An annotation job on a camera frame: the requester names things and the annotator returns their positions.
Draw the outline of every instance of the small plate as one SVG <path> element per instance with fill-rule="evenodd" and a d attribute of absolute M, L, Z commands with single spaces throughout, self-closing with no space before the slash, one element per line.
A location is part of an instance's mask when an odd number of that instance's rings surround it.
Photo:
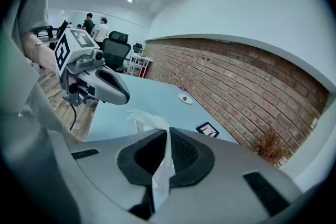
<path fill-rule="evenodd" d="M 177 96 L 184 103 L 187 103 L 187 104 L 192 104 L 193 103 L 193 100 L 189 96 L 187 96 L 183 93 L 179 93 Z"/>

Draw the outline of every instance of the cable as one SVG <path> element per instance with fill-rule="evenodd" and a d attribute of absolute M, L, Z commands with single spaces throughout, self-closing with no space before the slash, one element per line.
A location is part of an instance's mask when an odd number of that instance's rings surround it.
<path fill-rule="evenodd" d="M 74 124 L 75 124 L 75 121 L 76 121 L 76 118 L 77 118 L 77 113 L 76 113 L 76 110 L 75 110 L 74 106 L 73 106 L 72 104 L 70 104 L 70 106 L 72 107 L 72 109 L 73 109 L 73 111 L 74 111 L 74 113 L 75 113 L 74 121 L 73 121 L 73 123 L 72 123 L 72 126 L 70 127 L 70 131 L 71 131 L 72 127 L 73 127 Z"/>
<path fill-rule="evenodd" d="M 58 95 L 58 94 L 59 94 L 59 93 L 60 93 L 62 90 L 63 90 L 63 89 L 61 89 L 60 91 L 56 92 L 54 95 L 52 95 L 52 96 L 48 97 L 48 100 L 49 100 L 50 98 L 52 98 L 52 97 L 54 97 L 54 96 Z"/>

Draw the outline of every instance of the floor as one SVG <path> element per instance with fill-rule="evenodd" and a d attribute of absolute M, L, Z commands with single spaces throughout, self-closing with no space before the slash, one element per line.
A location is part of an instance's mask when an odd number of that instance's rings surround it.
<path fill-rule="evenodd" d="M 61 87 L 59 80 L 55 76 L 55 73 L 45 68 L 41 68 L 39 73 L 40 78 L 38 83 L 40 84 L 47 98 L 49 98 L 49 102 L 54 108 L 56 114 L 63 121 L 65 126 L 70 128 L 75 115 L 69 103 L 63 99 L 63 96 L 65 96 L 66 93 L 64 90 L 60 92 Z M 97 100 L 89 100 L 88 103 L 81 104 L 77 108 L 75 107 L 77 119 L 74 126 L 72 127 L 72 132 L 82 140 L 85 140 L 89 133 L 91 121 L 97 104 Z"/>

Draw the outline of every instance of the black office chair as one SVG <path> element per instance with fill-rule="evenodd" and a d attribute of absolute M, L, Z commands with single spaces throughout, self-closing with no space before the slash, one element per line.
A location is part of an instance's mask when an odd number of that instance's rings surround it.
<path fill-rule="evenodd" d="M 133 51 L 137 54 L 140 49 L 142 49 L 142 45 L 140 43 L 136 43 L 134 46 L 133 46 Z"/>
<path fill-rule="evenodd" d="M 109 37 L 103 40 L 101 46 L 106 65 L 118 73 L 123 73 L 126 69 L 123 62 L 131 50 L 131 45 L 127 44 L 127 40 L 127 34 L 112 31 Z"/>

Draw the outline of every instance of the brick wall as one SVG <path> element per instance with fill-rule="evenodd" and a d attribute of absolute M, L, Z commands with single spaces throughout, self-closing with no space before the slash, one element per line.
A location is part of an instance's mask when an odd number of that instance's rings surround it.
<path fill-rule="evenodd" d="M 328 91 L 270 52 L 209 39 L 146 43 L 154 61 L 147 78 L 182 84 L 240 144 L 255 147 L 271 123 L 295 152 L 312 130 Z"/>

